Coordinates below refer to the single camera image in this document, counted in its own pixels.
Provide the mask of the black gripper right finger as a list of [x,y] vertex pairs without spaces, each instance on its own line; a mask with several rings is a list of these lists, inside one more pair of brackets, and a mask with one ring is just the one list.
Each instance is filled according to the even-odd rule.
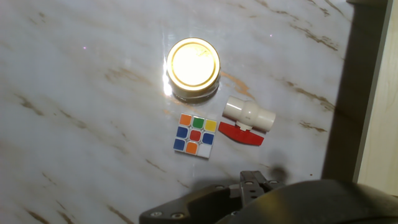
[[242,206],[246,206],[272,190],[284,187],[278,180],[267,180],[260,171],[241,171],[239,192]]

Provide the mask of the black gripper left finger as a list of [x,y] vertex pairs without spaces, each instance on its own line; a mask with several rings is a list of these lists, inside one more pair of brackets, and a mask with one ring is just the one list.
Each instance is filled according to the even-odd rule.
[[142,212],[139,224],[216,223],[241,208],[238,190],[215,184]]

